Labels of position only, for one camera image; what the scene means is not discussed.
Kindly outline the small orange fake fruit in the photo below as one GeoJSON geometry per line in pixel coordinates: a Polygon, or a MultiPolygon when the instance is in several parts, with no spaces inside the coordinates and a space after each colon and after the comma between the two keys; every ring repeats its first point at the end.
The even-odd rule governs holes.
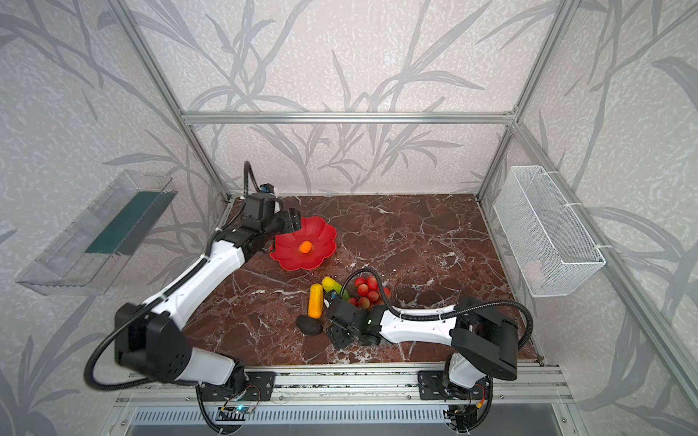
{"type": "Polygon", "coordinates": [[[303,241],[298,247],[298,251],[301,254],[311,254],[314,250],[314,245],[310,241],[303,241]]]}

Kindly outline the red fake grape bunch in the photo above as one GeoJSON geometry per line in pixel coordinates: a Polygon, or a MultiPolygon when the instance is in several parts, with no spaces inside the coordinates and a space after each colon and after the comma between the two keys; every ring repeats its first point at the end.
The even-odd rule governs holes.
{"type": "Polygon", "coordinates": [[[388,287],[379,291],[377,279],[372,274],[360,274],[343,290],[342,298],[359,309],[370,310],[383,305],[392,297],[388,287]]]}

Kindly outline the dark fake avocado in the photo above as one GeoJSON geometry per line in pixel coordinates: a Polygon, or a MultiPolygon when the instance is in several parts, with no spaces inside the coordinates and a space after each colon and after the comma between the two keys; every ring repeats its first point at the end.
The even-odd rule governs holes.
{"type": "Polygon", "coordinates": [[[296,318],[296,327],[304,336],[318,336],[323,332],[322,323],[308,315],[299,315],[296,318]]]}

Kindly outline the yellow fake banana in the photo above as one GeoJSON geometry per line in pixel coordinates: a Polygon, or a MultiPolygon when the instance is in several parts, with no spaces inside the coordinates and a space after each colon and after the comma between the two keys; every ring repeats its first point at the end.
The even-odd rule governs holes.
{"type": "Polygon", "coordinates": [[[310,287],[307,315],[319,320],[325,307],[325,291],[320,283],[314,283],[310,287]]]}

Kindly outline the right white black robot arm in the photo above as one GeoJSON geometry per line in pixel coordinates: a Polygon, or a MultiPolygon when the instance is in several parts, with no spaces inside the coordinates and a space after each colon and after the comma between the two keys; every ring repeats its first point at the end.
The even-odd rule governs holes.
{"type": "Polygon", "coordinates": [[[485,377],[517,378],[519,327],[501,314],[500,303],[464,297],[456,305],[430,310],[389,310],[385,305],[366,310],[341,299],[327,309],[332,323],[328,335],[337,348],[354,340],[362,345],[436,343],[454,352],[445,364],[445,385],[470,389],[485,377]]]}

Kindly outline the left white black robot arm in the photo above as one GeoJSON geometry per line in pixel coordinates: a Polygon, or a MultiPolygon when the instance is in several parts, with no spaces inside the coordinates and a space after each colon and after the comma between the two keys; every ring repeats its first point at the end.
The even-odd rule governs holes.
{"type": "Polygon", "coordinates": [[[240,361],[194,347],[184,335],[191,316],[226,278],[276,236],[302,227],[301,214],[274,194],[245,197],[234,220],[214,231],[199,260],[140,305],[126,304],[115,316],[114,356],[118,365],[145,381],[197,383],[239,392],[248,385],[240,361]]]}

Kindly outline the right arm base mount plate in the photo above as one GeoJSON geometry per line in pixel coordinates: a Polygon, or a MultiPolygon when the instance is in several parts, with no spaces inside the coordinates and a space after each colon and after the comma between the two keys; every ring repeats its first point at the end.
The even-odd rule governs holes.
{"type": "Polygon", "coordinates": [[[490,398],[487,388],[490,380],[485,377],[472,388],[464,388],[450,381],[445,381],[443,371],[419,371],[417,386],[419,397],[423,401],[465,400],[484,403],[490,398]]]}

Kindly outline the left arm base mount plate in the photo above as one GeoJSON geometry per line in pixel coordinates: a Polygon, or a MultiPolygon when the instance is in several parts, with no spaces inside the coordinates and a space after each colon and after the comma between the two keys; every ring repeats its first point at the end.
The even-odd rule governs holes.
{"type": "Polygon", "coordinates": [[[252,371],[233,374],[224,385],[199,385],[203,401],[270,401],[274,390],[275,372],[252,371]]]}

